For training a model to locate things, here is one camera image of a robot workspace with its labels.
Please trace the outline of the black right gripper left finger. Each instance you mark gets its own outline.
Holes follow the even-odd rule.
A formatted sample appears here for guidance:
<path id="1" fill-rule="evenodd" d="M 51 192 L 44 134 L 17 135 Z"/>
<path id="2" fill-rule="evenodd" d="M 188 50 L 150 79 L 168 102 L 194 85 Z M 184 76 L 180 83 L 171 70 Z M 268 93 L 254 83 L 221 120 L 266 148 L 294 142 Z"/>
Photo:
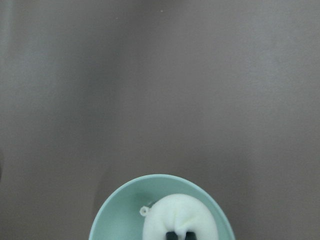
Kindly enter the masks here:
<path id="1" fill-rule="evenodd" d="M 177 234 L 174 231 L 167 232 L 165 234 L 166 240 L 177 240 Z"/>

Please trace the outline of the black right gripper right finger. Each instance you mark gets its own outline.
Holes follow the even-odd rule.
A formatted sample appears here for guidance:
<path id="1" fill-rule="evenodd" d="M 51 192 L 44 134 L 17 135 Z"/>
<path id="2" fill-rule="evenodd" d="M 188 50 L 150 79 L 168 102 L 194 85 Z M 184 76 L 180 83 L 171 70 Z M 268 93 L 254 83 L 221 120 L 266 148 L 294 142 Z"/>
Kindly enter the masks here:
<path id="1" fill-rule="evenodd" d="M 186 232 L 185 240 L 196 240 L 196 234 L 191 231 Z"/>

